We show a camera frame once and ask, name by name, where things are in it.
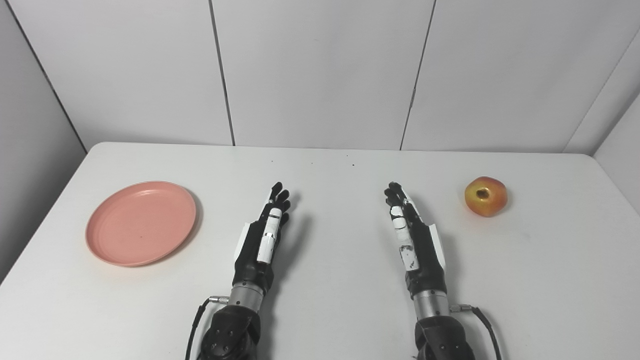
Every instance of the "pink plate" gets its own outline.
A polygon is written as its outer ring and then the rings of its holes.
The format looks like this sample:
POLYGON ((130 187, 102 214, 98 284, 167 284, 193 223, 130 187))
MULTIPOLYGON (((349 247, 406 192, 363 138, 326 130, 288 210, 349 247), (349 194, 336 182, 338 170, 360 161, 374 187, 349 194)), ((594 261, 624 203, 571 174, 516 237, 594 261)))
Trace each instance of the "pink plate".
POLYGON ((164 181, 131 185, 108 197, 86 226, 86 243, 102 260, 140 266, 174 251, 189 235, 196 204, 183 187, 164 181))

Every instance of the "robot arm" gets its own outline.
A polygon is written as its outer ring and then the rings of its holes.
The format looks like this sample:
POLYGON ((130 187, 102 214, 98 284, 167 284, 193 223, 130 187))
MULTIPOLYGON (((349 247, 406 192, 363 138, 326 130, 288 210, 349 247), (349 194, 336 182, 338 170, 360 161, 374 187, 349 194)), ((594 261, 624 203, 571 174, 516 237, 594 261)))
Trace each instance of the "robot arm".
POLYGON ((445 260, 435 225, 422 222, 415 204, 402 186, 390 183, 385 190, 391 221, 403 260, 407 290, 413 305, 418 360, 474 360, 462 324, 450 315, 445 260))
MULTIPOLYGON (((260 305, 273 284, 271 261, 280 241, 279 232, 289 219, 289 191, 282 183, 271 189, 258 220, 244 239, 235 263, 236 273, 227 305, 217 311, 200 346, 204 360, 254 360, 260 340, 260 305)), ((214 302, 221 302, 216 297, 214 302)))

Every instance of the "white table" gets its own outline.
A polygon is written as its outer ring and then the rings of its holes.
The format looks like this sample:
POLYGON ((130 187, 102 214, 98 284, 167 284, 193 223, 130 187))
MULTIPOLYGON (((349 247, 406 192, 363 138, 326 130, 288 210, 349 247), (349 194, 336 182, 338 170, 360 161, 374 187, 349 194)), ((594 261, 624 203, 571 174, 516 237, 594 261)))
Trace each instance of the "white table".
MULTIPOLYGON (((0 359, 182 359, 198 305, 229 293, 243 223, 282 181, 294 204, 260 358, 409 360, 415 315, 382 194, 391 180, 438 224, 450 300, 484 309, 505 359, 640 356, 640 217, 587 156, 102 143, 0 286, 0 359), (494 218, 464 204, 477 176, 509 188, 494 218), (149 266, 95 258, 92 211, 150 180, 195 195, 195 236, 149 266)), ((493 359, 480 322, 456 317, 477 359, 493 359)))

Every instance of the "red apple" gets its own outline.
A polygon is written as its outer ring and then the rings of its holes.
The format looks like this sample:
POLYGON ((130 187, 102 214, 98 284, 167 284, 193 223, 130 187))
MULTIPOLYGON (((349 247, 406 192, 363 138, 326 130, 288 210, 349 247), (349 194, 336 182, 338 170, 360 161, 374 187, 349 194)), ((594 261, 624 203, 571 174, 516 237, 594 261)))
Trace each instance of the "red apple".
POLYGON ((465 202, 474 213, 492 217, 507 204, 507 188, 499 180, 481 176, 467 185, 465 202))

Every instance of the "black cable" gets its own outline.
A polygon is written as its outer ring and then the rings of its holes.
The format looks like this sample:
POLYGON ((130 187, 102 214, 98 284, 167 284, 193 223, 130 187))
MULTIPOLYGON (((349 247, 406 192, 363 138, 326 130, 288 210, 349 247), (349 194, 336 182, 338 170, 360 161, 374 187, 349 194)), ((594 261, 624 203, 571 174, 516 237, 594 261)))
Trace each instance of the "black cable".
POLYGON ((187 355, 184 358, 185 360, 189 360, 191 357, 191 346, 193 345, 193 337, 196 335, 196 329, 198 328, 198 324, 200 323, 200 319, 202 318, 202 314, 204 314, 204 309, 211 301, 209 299, 205 300, 205 302, 198 307, 198 312, 196 313, 196 317, 193 319, 193 325, 191 325, 191 334, 189 334, 189 342, 187 343, 187 355))
POLYGON ((478 317, 478 319, 480 319, 480 321, 484 324, 484 327, 486 327, 487 331, 489 331, 489 336, 491 336, 491 342, 493 343, 496 360, 502 360, 502 356, 500 355, 500 347, 498 347, 498 339, 495 338, 493 327, 491 327, 489 319, 486 318, 486 316, 482 313, 482 311, 480 311, 478 307, 472 307, 471 312, 473 312, 478 317))

